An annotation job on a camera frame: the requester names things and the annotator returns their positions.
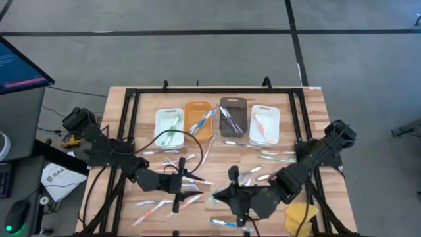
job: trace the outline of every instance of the monitor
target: monitor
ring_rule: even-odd
[[[50,76],[0,37],[0,95],[50,84]]]

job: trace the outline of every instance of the cable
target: cable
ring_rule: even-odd
[[[51,88],[51,89],[54,89],[54,90],[60,90],[62,92],[70,92],[70,93],[77,93],[77,94],[80,94],[80,95],[90,95],[90,96],[107,98],[107,96],[105,96],[105,95],[97,95],[97,94],[85,93],[85,92],[76,92],[76,91],[72,91],[72,90],[66,90],[66,89],[56,88],[56,87],[53,87],[53,86],[47,86],[47,88]]]
[[[312,168],[312,169],[311,169],[311,171],[310,171],[309,182],[312,182],[312,176],[313,176],[313,173],[314,173],[314,169]],[[305,205],[304,218],[303,218],[303,220],[301,221],[300,225],[298,226],[298,229],[297,229],[297,231],[296,231],[296,233],[295,233],[295,237],[297,237],[297,236],[299,235],[300,230],[301,230],[301,228],[303,227],[303,225],[304,225],[304,223],[305,223],[305,221],[306,221],[306,219],[307,219],[307,215],[309,214],[310,198],[311,198],[311,188],[309,188],[309,187],[310,187],[310,184],[309,184],[309,185],[307,185],[307,187],[306,187],[307,197],[306,197],[306,205]]]
[[[172,167],[172,168],[176,169],[176,171],[177,171],[177,172],[179,172],[179,171],[178,171],[178,168],[177,168],[177,167],[175,167],[174,165],[166,165],[166,166],[164,167],[164,174],[165,174],[165,169],[166,169],[167,167]]]
[[[80,218],[80,213],[78,213],[78,220],[82,223],[82,226],[86,228],[86,223]]]
[[[135,151],[135,152],[131,152],[131,153],[121,153],[121,152],[117,152],[117,151],[115,151],[112,147],[111,147],[111,144],[109,143],[109,141],[107,140],[107,143],[108,143],[108,147],[111,149],[111,151],[114,153],[114,154],[117,154],[117,155],[124,155],[124,156],[130,156],[130,155],[135,155],[136,153],[139,153],[139,152],[142,152],[144,149],[146,149],[146,148],[148,148],[150,145],[152,145],[152,143],[156,140],[156,139],[158,139],[160,136],[162,136],[164,133],[166,133],[166,132],[181,132],[181,133],[183,133],[183,134],[187,134],[188,136],[190,136],[190,137],[192,137],[195,141],[196,141],[196,143],[197,143],[197,145],[199,146],[199,149],[200,149],[200,154],[201,154],[201,157],[200,157],[200,161],[199,161],[199,163],[197,164],[197,166],[190,172],[190,174],[193,174],[199,167],[200,167],[200,165],[201,165],[201,163],[202,163],[202,161],[203,161],[203,149],[202,149],[202,146],[200,145],[200,142],[197,140],[197,138],[195,138],[195,136],[193,136],[193,135],[191,135],[190,133],[188,133],[188,132],[184,132],[184,131],[179,131],[179,130],[172,130],[172,129],[169,129],[169,130],[165,130],[165,131],[163,131],[163,132],[161,132],[160,134],[158,134],[158,136],[156,136],[155,138],[153,138],[146,146],[144,146],[144,147],[142,147],[141,149],[139,149],[139,150],[137,150],[137,151]]]
[[[46,210],[46,211],[44,211],[44,212],[43,212],[43,213],[44,213],[44,215],[48,215],[48,214],[52,214],[52,213],[57,213],[57,212],[59,212],[59,211],[60,211],[60,209],[61,209],[61,205],[62,205],[62,203],[61,203],[61,202],[59,202],[59,203],[54,203],[54,204],[50,204],[50,203],[48,203],[48,204],[47,204],[47,208],[48,208],[48,210]]]
[[[47,108],[47,107],[45,107],[44,105],[42,105],[42,107],[43,107],[44,109],[48,110],[48,111],[52,111],[52,112],[56,113],[56,114],[57,114],[58,116],[60,116],[60,117],[63,117],[63,118],[65,118],[65,117],[66,117],[66,116],[64,116],[64,115],[60,114],[59,112],[55,111],[54,109]]]
[[[61,185],[54,185],[54,184],[52,184],[52,185],[47,185],[47,186],[44,186],[44,188],[46,188],[46,187],[59,187],[59,188],[67,188],[67,187],[69,187],[69,186],[71,186],[71,185],[79,185],[79,184],[81,184],[81,183],[83,183],[83,182],[80,182],[80,183],[71,183],[71,184],[67,184],[67,185],[65,185],[65,186],[61,186]],[[36,190],[34,190],[33,192],[31,192],[29,195],[28,195],[28,197],[26,197],[25,198],[25,200],[28,200],[28,198],[30,197],[30,196],[32,196],[32,194],[34,194],[34,193],[36,193],[36,192],[38,192],[39,191],[39,188],[38,189],[36,189]]]
[[[97,183],[97,180],[99,178],[99,176],[102,174],[102,172],[104,172],[106,167],[103,167],[97,174],[97,176],[95,177],[95,179],[93,179],[92,185],[89,188],[89,192],[87,193],[86,196],[86,200],[85,200],[85,206],[84,206],[84,213],[82,214],[82,223],[86,223],[86,210],[87,210],[87,203],[89,201],[89,197],[91,196],[92,193],[92,189],[94,187],[94,185]]]
[[[414,136],[414,137],[417,137],[417,138],[421,138],[421,136],[418,136],[418,135],[416,135],[416,134],[413,134],[413,133],[411,133],[411,132],[409,132],[409,131],[404,131],[404,130],[402,130],[402,128],[400,128],[399,129],[401,132],[403,132],[403,133],[405,133],[405,134],[409,134],[409,135],[411,135],[411,136]]]

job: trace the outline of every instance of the wooden tabletop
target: wooden tabletop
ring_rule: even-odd
[[[305,93],[305,101],[309,114],[310,125],[312,129],[312,135],[314,138],[321,138],[324,136],[323,129],[329,125],[330,120],[326,105],[324,103],[323,93],[320,88],[303,88]],[[109,92],[107,99],[107,105],[102,121],[102,127],[109,125],[109,135],[111,138],[115,138],[117,135],[118,124],[120,122],[120,116],[122,112],[122,105],[124,101],[124,93],[126,87],[112,87]],[[238,93],[238,94],[226,94],[226,93],[212,93],[212,94],[179,94],[179,93],[148,93],[141,94],[139,101],[139,108],[137,110],[137,120],[134,132],[136,149],[143,147],[150,140],[153,139],[155,131],[155,112],[158,109],[168,108],[183,108],[184,103],[188,101],[200,101],[204,98],[210,101],[214,106],[219,104],[222,97],[241,97],[247,100],[248,108],[248,121],[250,121],[251,107],[254,105],[267,105],[271,107],[277,107],[280,110],[280,141],[276,147],[280,151],[294,151],[293,143],[296,141],[295,131],[293,127],[293,119],[291,115],[291,106],[289,104],[289,98],[284,93],[268,93],[268,94],[252,94],[252,93]],[[301,110],[299,106],[298,97],[295,98],[297,105],[297,112],[299,114],[300,128],[305,139],[305,130],[303,124],[303,118],[301,116]],[[126,121],[125,134],[127,135],[128,126],[130,122],[130,114],[133,105],[133,99],[129,104],[129,111]],[[120,217],[120,226],[118,234],[122,236],[171,236],[173,230],[179,230],[181,235],[225,235],[225,236],[242,236],[243,233],[236,231],[233,228],[225,226],[217,226],[211,224],[210,218],[220,219],[222,221],[235,222],[235,215],[231,214],[230,208],[224,203],[213,204],[209,201],[211,194],[215,189],[223,187],[228,182],[228,169],[232,165],[238,165],[240,172],[246,172],[253,167],[263,165],[261,169],[253,177],[253,184],[265,185],[267,182],[255,182],[254,178],[263,175],[276,172],[283,166],[289,165],[289,163],[282,163],[277,161],[269,161],[266,159],[259,159],[257,155],[260,153],[258,150],[236,147],[226,145],[222,143],[224,139],[219,135],[219,116],[212,117],[213,131],[217,134],[216,140],[212,144],[208,159],[204,165],[202,165],[196,172],[195,175],[218,183],[215,186],[208,186],[201,184],[199,188],[204,194],[199,198],[198,201],[192,203],[185,209],[181,210],[178,214],[175,214],[169,218],[166,218],[167,214],[171,212],[172,205],[165,205],[154,212],[148,219],[143,221],[141,224],[130,228],[130,225],[145,214],[146,211],[152,209],[155,205],[144,205],[138,207],[137,202],[139,201],[157,201],[162,199],[173,200],[174,195],[167,194],[165,192],[153,191],[143,192],[137,184],[126,182],[124,201],[122,206],[122,212]],[[230,140],[240,141],[248,143],[249,135],[246,133],[242,138],[229,138]],[[204,150],[208,147],[208,142],[201,142]],[[182,154],[179,155],[148,155],[145,158],[151,163],[150,169],[157,170],[158,164],[162,163],[165,157],[169,157],[171,160],[177,160],[181,155],[187,156],[194,153],[196,158],[187,162],[186,166],[189,169],[199,161],[199,148],[195,142],[185,141],[185,146],[182,149]],[[91,187],[93,179],[97,176],[100,168],[94,168],[89,173],[87,180],[86,192],[84,201],[86,198],[87,191]],[[89,199],[87,207],[87,220],[88,222],[95,216],[99,208],[104,202],[105,190],[107,189],[107,182],[109,179],[110,168],[107,168],[100,178],[98,179],[93,193]],[[351,211],[351,205],[347,195],[347,189],[343,177],[333,168],[321,167],[320,172],[322,175],[322,181],[324,191],[326,195],[326,201],[332,208],[333,212],[343,222],[343,224],[352,231],[357,231],[353,213]],[[301,192],[295,201],[305,202],[305,192]],[[285,212],[287,205],[279,204],[277,210],[268,219],[257,221],[257,227],[262,236],[289,236],[289,232],[285,228]],[[114,204],[110,209],[109,219],[107,224],[107,230],[111,231],[112,218],[114,217]],[[318,214],[320,230],[323,231],[321,214]],[[79,221],[76,227],[76,231],[82,229],[82,224]]]

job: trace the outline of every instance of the yellow sponge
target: yellow sponge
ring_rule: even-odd
[[[304,219],[305,208],[306,208],[306,203],[295,202],[295,203],[290,204],[289,207],[285,211],[287,215],[287,218],[285,220],[285,227],[293,235],[296,235],[298,226],[300,225],[301,221],[303,221]],[[310,234],[311,222],[309,220],[313,216],[315,216],[317,212],[318,212],[318,209],[315,206],[309,205],[309,212],[307,213],[307,217],[305,219],[306,222],[301,227],[298,237],[305,237]]]

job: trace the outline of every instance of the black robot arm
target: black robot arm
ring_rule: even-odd
[[[85,152],[97,159],[109,161],[110,165],[115,165],[122,169],[132,183],[137,182],[144,192],[160,190],[169,194],[176,194],[173,212],[178,212],[178,202],[186,197],[200,194],[201,192],[181,192],[182,178],[184,176],[196,180],[203,180],[190,173],[184,167],[186,160],[182,157],[178,163],[178,173],[159,174],[150,169],[149,162],[143,157],[134,155],[133,140],[117,140],[108,138],[98,128],[95,122],[95,115],[81,108],[74,108],[73,111],[63,120],[63,127],[75,136],[92,143],[92,148]]]
[[[282,167],[269,179],[268,186],[240,186],[238,167],[231,167],[228,176],[232,183],[225,190],[215,193],[214,198],[230,206],[232,213],[237,215],[237,225],[240,227],[245,225],[250,209],[258,217],[268,218],[281,201],[288,204],[297,197],[311,170],[325,158],[335,157],[343,149],[352,147],[357,135],[341,120],[331,123],[324,132],[322,139],[312,140],[296,151],[297,157],[301,157],[299,162]]]

